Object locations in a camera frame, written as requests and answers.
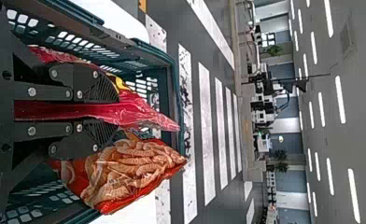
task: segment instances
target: screw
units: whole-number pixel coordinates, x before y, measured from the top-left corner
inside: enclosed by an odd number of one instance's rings
[[[53,77],[57,77],[57,76],[58,76],[58,72],[57,72],[57,70],[52,70],[52,71],[51,71],[51,75],[52,75]]]
[[[29,94],[29,96],[34,97],[34,96],[36,95],[36,90],[35,90],[35,88],[33,88],[33,87],[29,88],[29,89],[28,89],[28,94]]]
[[[83,126],[81,124],[77,125],[77,132],[81,133],[83,131]]]
[[[72,130],[72,128],[70,127],[70,125],[67,125],[65,130],[67,133],[70,133],[70,130]]]
[[[77,97],[78,97],[78,99],[83,98],[83,92],[82,91],[77,91]]]
[[[35,135],[35,127],[30,127],[28,129],[28,134],[29,134],[29,136],[34,136]]]
[[[49,153],[50,153],[51,155],[54,155],[55,153],[57,153],[57,147],[56,147],[56,146],[51,146],[51,147],[49,148]]]

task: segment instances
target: snack package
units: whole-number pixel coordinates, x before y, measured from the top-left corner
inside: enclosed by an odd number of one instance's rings
[[[86,63],[79,58],[52,49],[30,47],[44,63]],[[55,104],[38,101],[15,101],[15,120],[56,120],[96,118],[123,128],[149,127],[167,132],[178,132],[180,127],[171,119],[151,108],[138,94],[131,91],[121,78],[107,73],[119,94],[120,102],[107,105]]]
[[[102,214],[151,193],[187,162],[149,134],[119,130],[118,137],[114,146],[83,160],[49,162],[67,188]]]

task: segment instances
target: orange packaging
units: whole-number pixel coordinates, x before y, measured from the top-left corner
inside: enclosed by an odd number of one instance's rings
[[[147,133],[119,130],[118,137],[114,146],[85,159],[49,162],[67,188],[102,214],[151,193],[187,162]]]

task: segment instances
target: ceiling light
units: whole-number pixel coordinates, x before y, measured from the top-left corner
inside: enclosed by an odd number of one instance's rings
[[[303,34],[303,20],[302,20],[302,10],[299,9],[299,26],[300,26],[300,34]]]
[[[329,37],[332,37],[334,34],[334,29],[332,28],[332,19],[331,19],[331,2],[330,0],[325,0],[325,9],[326,9],[326,21],[328,24]]]
[[[351,188],[352,206],[354,209],[355,220],[360,223],[360,213],[358,204],[358,194],[356,190],[355,175],[352,169],[348,169],[349,187]]]
[[[314,55],[314,64],[317,64],[317,43],[315,42],[315,34],[311,32],[312,54]]]
[[[307,194],[308,194],[308,202],[311,203],[311,189],[309,188],[309,183],[307,183]]]
[[[293,36],[293,30],[291,30],[291,19],[289,19],[289,30],[290,30],[290,37]]]
[[[324,111],[324,108],[323,108],[322,92],[319,92],[317,94],[317,98],[319,100],[320,121],[322,122],[322,127],[325,127],[326,122],[325,122],[325,111]]]
[[[334,195],[334,184],[332,182],[332,172],[331,172],[331,159],[326,159],[326,165],[328,167],[328,177],[329,177],[329,187],[331,190],[331,195]]]
[[[317,166],[317,181],[320,181],[319,157],[317,156],[317,152],[315,152],[315,164]]]
[[[299,51],[299,37],[297,37],[297,31],[294,31],[294,42],[296,42],[296,51]]]
[[[310,116],[310,119],[311,119],[311,128],[315,129],[314,111],[312,109],[312,102],[309,102],[309,116]]]
[[[335,77],[335,88],[337,90],[337,100],[338,100],[338,108],[340,110],[340,121],[341,123],[346,123],[345,119],[345,108],[344,108],[344,99],[343,99],[343,90],[341,89],[341,79],[340,76]]]
[[[308,64],[306,61],[306,54],[303,55],[303,60],[304,60],[304,72],[305,72],[305,76],[308,77]]]
[[[314,192],[312,192],[312,197],[314,199],[314,213],[315,217],[317,217],[317,196]]]
[[[310,148],[308,148],[308,165],[309,165],[309,172],[312,172],[312,156]]]
[[[296,20],[296,15],[294,14],[294,3],[293,0],[290,0],[290,8],[291,8],[291,17]]]

